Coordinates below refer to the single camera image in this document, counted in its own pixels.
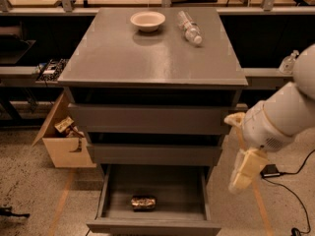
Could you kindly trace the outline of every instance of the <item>cardboard box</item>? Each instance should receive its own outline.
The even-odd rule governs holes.
[[[50,155],[50,158],[58,168],[92,168],[96,167],[92,163],[90,155],[87,151],[87,140],[81,139],[82,149],[76,151],[79,146],[79,138],[60,138],[54,125],[67,116],[69,100],[63,92],[56,99],[53,107],[41,126],[32,145],[34,146],[42,139],[45,147]]]

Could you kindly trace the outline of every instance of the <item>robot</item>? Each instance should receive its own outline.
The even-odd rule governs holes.
[[[279,151],[293,143],[297,134],[315,127],[314,78],[315,44],[296,59],[293,83],[246,113],[225,117],[224,122],[236,128],[241,141],[228,186],[233,194],[246,189],[268,164],[268,152]]]

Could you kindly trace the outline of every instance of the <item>box flap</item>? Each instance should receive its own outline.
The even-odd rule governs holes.
[[[53,120],[62,120],[68,116],[69,99],[63,91],[54,102],[50,112],[48,113],[44,123],[42,124],[36,138],[32,142],[32,146],[36,145],[40,139],[46,134],[54,134],[55,128]]]

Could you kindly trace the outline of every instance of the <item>closed drawer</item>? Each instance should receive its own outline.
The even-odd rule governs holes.
[[[228,134],[227,109],[201,106],[76,105],[69,110],[87,131],[154,134]]]
[[[211,236],[220,228],[211,222],[205,176],[201,167],[102,165],[104,186],[94,233]],[[152,211],[133,211],[134,195],[157,198]]]
[[[88,152],[94,163],[216,166],[221,147],[92,145]]]

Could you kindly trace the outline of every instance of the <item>cabinet top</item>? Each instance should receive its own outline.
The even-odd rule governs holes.
[[[177,26],[187,11],[203,43],[191,45]],[[138,31],[130,22],[140,11],[157,11],[157,31]],[[101,8],[61,74],[63,86],[246,86],[234,50],[214,8]]]

